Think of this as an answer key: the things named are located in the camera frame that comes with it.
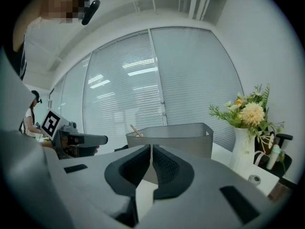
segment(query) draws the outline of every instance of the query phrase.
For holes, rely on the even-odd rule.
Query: black rubber pad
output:
[[[68,174],[68,173],[71,173],[71,172],[75,172],[75,171],[79,171],[79,170],[84,170],[86,168],[88,168],[88,167],[86,165],[82,164],[82,165],[65,167],[64,170]]]
[[[153,199],[175,198],[181,195],[193,182],[193,167],[159,145],[153,145],[152,155],[152,165],[159,186],[153,192]]]
[[[105,179],[114,192],[131,198],[127,210],[115,217],[129,227],[134,227],[139,222],[135,190],[148,170],[150,159],[151,146],[146,145],[110,163],[105,169]]]
[[[222,187],[220,191],[244,224],[259,216],[258,211],[235,187]]]

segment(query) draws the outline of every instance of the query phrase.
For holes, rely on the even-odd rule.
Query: window blinds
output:
[[[127,144],[133,130],[163,125],[156,68],[147,32],[116,40],[92,53],[83,97],[87,134],[106,135],[98,154]]]
[[[61,116],[77,125],[79,133],[83,132],[82,94],[90,55],[80,60],[66,74],[61,98]]]
[[[210,31],[189,28],[152,30],[169,125],[204,122],[213,141],[232,150],[234,130],[209,116],[209,105],[224,109],[242,87],[226,51]]]

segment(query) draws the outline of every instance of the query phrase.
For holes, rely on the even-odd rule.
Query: yellow flower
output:
[[[240,113],[244,123],[252,126],[258,126],[265,116],[263,108],[256,103],[248,103]]]
[[[236,104],[236,105],[243,104],[243,101],[239,98],[239,99],[236,100],[236,103],[235,103],[235,104]]]

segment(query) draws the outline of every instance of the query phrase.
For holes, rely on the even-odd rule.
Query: woman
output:
[[[37,129],[35,125],[35,114],[34,114],[34,107],[36,106],[37,103],[42,103],[41,99],[39,100],[39,93],[37,91],[32,91],[33,95],[35,96],[35,99],[30,105],[30,108],[27,110],[25,113],[24,119],[23,119],[23,128],[24,131],[23,133],[25,135],[28,135],[30,137],[36,138],[35,134],[42,134],[42,131],[40,129]],[[40,143],[44,147],[52,147],[51,142],[41,142]]]

